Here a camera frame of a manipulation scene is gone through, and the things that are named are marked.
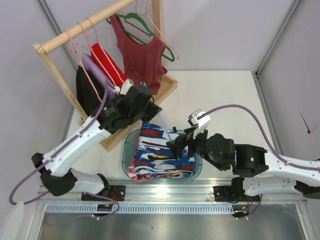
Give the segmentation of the light blue wire hanger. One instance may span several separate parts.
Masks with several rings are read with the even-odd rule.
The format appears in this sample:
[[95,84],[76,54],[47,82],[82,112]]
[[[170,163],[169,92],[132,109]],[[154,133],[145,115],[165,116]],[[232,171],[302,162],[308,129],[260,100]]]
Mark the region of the light blue wire hanger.
[[161,114],[158,113],[157,116],[158,116],[158,118],[159,118],[159,120],[160,120],[160,122],[161,122],[161,124],[162,124],[162,127],[163,127],[165,133],[167,134],[169,140],[172,141],[173,139],[172,139],[172,137],[171,137],[171,135],[170,135],[170,133],[169,133],[169,130],[168,130],[168,128],[167,128],[167,126],[166,126],[166,124],[165,124],[165,122],[164,122]]

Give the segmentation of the blue patterned trousers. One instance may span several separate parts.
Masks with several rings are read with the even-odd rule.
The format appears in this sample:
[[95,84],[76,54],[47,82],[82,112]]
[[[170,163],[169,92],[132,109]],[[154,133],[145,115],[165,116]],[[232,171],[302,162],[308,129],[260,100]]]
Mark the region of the blue patterned trousers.
[[[174,140],[183,131],[169,130]],[[156,178],[185,178],[195,173],[195,156],[188,156],[188,148],[182,152],[182,158],[176,160],[166,142],[169,138],[163,127],[144,122],[139,136],[136,138],[136,148],[130,161],[128,173],[139,175],[154,175]]]

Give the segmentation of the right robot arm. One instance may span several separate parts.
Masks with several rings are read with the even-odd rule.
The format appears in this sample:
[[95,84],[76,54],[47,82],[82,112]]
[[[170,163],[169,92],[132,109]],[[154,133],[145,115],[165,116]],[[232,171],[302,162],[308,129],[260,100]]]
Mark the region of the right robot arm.
[[294,193],[307,199],[320,198],[319,160],[301,160],[255,145],[236,144],[220,133],[211,137],[206,130],[197,136],[193,133],[188,128],[166,146],[178,161],[186,149],[189,156],[197,154],[219,171],[231,170],[235,176],[229,189],[232,197]]

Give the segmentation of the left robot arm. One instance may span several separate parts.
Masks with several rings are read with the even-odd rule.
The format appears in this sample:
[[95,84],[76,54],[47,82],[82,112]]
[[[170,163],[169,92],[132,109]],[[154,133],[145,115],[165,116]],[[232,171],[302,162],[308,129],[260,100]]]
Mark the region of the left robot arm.
[[70,138],[46,154],[35,153],[31,157],[44,187],[56,197],[69,192],[108,196],[111,186],[103,174],[80,172],[73,165],[117,131],[139,120],[149,122],[161,111],[152,91],[143,85],[131,85],[118,96],[101,103]]

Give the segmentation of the pink hanger with purple garment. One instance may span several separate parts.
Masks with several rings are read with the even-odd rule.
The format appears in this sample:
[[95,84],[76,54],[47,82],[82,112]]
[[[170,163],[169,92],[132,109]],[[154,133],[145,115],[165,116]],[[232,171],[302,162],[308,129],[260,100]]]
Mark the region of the pink hanger with purple garment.
[[77,24],[80,25],[83,34],[87,38],[91,53],[94,56],[94,59],[96,59],[96,61],[98,62],[98,66],[108,76],[109,80],[113,83],[114,87],[121,87],[124,81],[121,75],[119,74],[116,64],[113,62],[113,60],[101,46],[95,26],[93,28],[95,31],[97,42],[93,44],[91,41],[92,37],[86,32],[84,26],[80,22],[78,22]]

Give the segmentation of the pink hanger with black garment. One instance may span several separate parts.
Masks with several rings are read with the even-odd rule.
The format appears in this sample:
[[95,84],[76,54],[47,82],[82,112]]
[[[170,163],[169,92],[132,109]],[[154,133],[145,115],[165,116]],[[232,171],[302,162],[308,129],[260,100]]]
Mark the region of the pink hanger with black garment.
[[65,30],[65,33],[67,34],[68,39],[69,39],[69,40],[71,41],[71,43],[72,43],[72,47],[70,47],[69,44],[66,43],[66,47],[67,47],[69,53],[71,54],[71,57],[73,58],[73,60],[75,61],[76,64],[80,64],[80,66],[82,67],[82,70],[84,71],[84,74],[86,75],[86,78],[87,78],[88,82],[89,82],[90,85],[91,85],[91,88],[94,90],[95,95],[97,96],[97,99],[98,99],[100,102],[102,102],[102,99],[101,99],[101,97],[100,97],[100,95],[99,95],[99,92],[97,91],[95,85],[93,84],[92,79],[90,78],[90,76],[89,76],[86,68],[84,67],[84,65],[83,65],[83,63],[82,63],[82,61],[81,61],[81,59],[80,59],[80,57],[79,57],[79,55],[78,55],[78,52],[77,52],[75,43],[74,43],[73,39],[71,38],[71,35],[70,35],[69,31],[68,31],[68,30]]

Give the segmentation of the teal plastic basket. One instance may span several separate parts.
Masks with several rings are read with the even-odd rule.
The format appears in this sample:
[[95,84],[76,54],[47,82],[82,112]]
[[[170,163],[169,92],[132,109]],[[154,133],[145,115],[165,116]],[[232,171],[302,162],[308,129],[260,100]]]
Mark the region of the teal plastic basket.
[[[122,153],[122,170],[124,174],[129,178],[128,168],[130,166],[130,162],[134,156],[136,151],[136,139],[140,135],[140,130],[132,131],[124,141],[124,149]],[[150,184],[171,184],[171,183],[186,183],[195,180],[201,173],[203,168],[203,159],[199,155],[195,155],[195,173],[188,177],[183,178],[168,178],[168,177],[156,177],[152,179],[148,179],[145,183]]]

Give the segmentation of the purple garment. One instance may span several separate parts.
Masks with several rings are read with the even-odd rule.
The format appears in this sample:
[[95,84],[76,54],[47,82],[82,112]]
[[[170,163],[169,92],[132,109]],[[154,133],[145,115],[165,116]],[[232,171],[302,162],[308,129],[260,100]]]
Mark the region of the purple garment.
[[95,77],[96,81],[101,87],[104,87],[107,84],[108,96],[112,97],[115,95],[114,84],[106,76],[105,73],[98,67],[98,65],[93,61],[92,57],[89,54],[83,53],[81,55],[81,60],[83,66]]

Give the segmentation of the maroon tank top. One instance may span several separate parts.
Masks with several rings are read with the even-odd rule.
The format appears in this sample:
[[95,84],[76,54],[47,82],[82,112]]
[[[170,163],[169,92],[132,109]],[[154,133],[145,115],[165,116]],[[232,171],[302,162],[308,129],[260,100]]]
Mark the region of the maroon tank top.
[[138,43],[125,33],[119,17],[112,15],[109,20],[122,54],[124,74],[135,84],[145,83],[154,95],[158,94],[161,87],[159,78],[168,72],[161,61],[167,45],[157,36],[147,45]]

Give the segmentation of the wooden clothes rack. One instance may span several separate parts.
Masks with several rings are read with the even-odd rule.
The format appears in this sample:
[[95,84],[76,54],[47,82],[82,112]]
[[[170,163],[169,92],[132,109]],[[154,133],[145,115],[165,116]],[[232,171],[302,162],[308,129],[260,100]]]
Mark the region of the wooden clothes rack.
[[[105,20],[107,17],[115,14],[116,12],[122,10],[123,8],[127,7],[128,5],[132,4],[135,0],[119,0],[118,2],[104,8],[100,12],[94,14],[90,17],[90,20],[92,20],[94,26],[101,23],[103,20]],[[154,29],[163,31],[163,3],[162,0],[151,0],[151,7],[152,9],[152,22],[154,23]],[[84,30],[89,30],[93,27],[93,24],[90,22],[89,19],[84,20],[81,22],[83,25]],[[84,31],[82,30],[81,26],[76,24],[71,29],[67,30],[67,32],[62,32],[53,39],[49,40],[48,42],[44,44],[35,43],[33,44],[33,48],[35,49],[36,53],[42,58],[45,65],[49,69],[50,73],[53,75],[54,79],[56,80],[57,84],[65,94],[65,96],[68,98],[70,103],[73,105],[73,107],[77,110],[77,112],[80,114],[83,120],[87,119],[87,114],[79,104],[78,100],[76,99],[75,95],[73,94],[72,90],[68,86],[67,82],[57,69],[56,65],[52,61],[52,59],[49,56],[49,53],[52,51],[64,46],[66,43],[68,43],[70,40],[74,39],[75,37],[83,34]],[[178,82],[170,77],[168,74],[163,75],[159,82],[161,83],[160,89],[158,91],[158,94],[154,96],[155,103],[160,104],[162,103],[177,87]],[[111,135],[110,137],[104,139],[100,142],[100,145],[108,152],[113,150],[125,137],[134,130],[135,127],[138,126],[138,124],[141,123],[141,121],[138,121],[134,123],[133,125],[130,125],[126,129],[119,130],[115,134]]]

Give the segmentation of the black garment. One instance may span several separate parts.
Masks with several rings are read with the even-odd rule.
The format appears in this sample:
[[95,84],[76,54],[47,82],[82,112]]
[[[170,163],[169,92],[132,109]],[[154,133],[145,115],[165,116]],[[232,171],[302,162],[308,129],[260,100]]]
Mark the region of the black garment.
[[84,69],[79,65],[76,71],[76,98],[87,114],[90,116],[92,112],[100,106],[96,91],[94,90],[91,82],[89,81]]

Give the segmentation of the aluminium mounting rail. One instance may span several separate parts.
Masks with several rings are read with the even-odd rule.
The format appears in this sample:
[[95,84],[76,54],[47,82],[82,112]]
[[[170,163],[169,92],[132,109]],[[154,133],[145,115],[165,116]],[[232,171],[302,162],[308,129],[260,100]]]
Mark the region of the aluminium mounting rail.
[[[214,203],[214,187],[229,186],[231,179],[208,178],[188,182],[155,182],[148,180],[138,183],[132,180],[112,179],[110,185],[125,186],[122,203],[132,204],[209,204]],[[81,192],[69,192],[62,196],[51,193],[40,201],[81,202]],[[307,199],[294,193],[263,193],[262,204],[306,204]]]

